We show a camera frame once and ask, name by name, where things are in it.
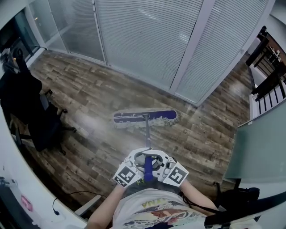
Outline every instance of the mop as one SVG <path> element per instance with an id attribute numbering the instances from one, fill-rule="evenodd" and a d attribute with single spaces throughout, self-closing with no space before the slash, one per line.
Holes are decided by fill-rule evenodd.
<path id="1" fill-rule="evenodd" d="M 113 125 L 115 128 L 123 129 L 128 127 L 146 128 L 146 148 L 151 149 L 150 126 L 172 126 L 176 124 L 180 116 L 175 110 L 163 109 L 128 109 L 119 110 L 113 114 Z M 134 156 L 135 164 L 139 170 L 144 172 L 144 180 L 153 179 L 152 172 L 162 166 L 162 161 L 156 156 L 146 156 L 136 154 Z"/>

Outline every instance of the flat mop head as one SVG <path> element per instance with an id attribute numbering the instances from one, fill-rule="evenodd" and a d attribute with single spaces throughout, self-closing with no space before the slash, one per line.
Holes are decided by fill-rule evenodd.
<path id="1" fill-rule="evenodd" d="M 180 115 L 175 110 L 163 110 L 162 108 L 127 109 L 119 110 L 113 114 L 115 128 L 146 127 L 145 117 L 148 117 L 149 126 L 172 126 L 180 120 Z"/>

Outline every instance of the graphic t-shirt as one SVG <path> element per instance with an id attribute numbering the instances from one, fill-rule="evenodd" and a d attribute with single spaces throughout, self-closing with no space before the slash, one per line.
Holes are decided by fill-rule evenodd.
<path id="1" fill-rule="evenodd" d="M 205 217 L 172 192 L 144 189 L 119 202 L 113 229 L 144 229 L 159 223 L 165 228 L 204 229 Z"/>

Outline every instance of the wooden floor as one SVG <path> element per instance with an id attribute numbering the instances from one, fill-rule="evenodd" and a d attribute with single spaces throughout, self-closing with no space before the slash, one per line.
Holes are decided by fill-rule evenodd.
<path id="1" fill-rule="evenodd" d="M 66 132 L 57 149 L 31 155 L 66 193 L 92 191 L 108 195 L 112 176 L 133 149 L 144 146 L 144 129 L 115 129 L 113 112 L 127 108 L 168 107 L 181 113 L 172 127 L 152 127 L 154 149 L 175 157 L 188 171 L 188 180 L 202 193 L 215 197 L 213 181 L 222 182 L 236 128 L 249 120 L 251 81 L 246 57 L 220 86 L 196 108 L 159 89 L 86 60 L 45 51 L 32 65 L 43 91 L 52 89 L 51 102 L 67 108 L 62 117 L 77 133 Z M 76 194 L 81 204 L 92 194 Z"/>

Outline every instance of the window blinds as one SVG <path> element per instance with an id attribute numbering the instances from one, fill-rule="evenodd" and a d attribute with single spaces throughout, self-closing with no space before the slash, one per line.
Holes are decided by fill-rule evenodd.
<path id="1" fill-rule="evenodd" d="M 169 89 L 202 0 L 96 0 L 107 62 Z"/>
<path id="2" fill-rule="evenodd" d="M 249 38 L 267 0 L 216 0 L 207 25 L 176 91 L 197 103 Z"/>
<path id="3" fill-rule="evenodd" d="M 92 0 L 49 0 L 49 3 L 66 49 L 104 61 Z"/>

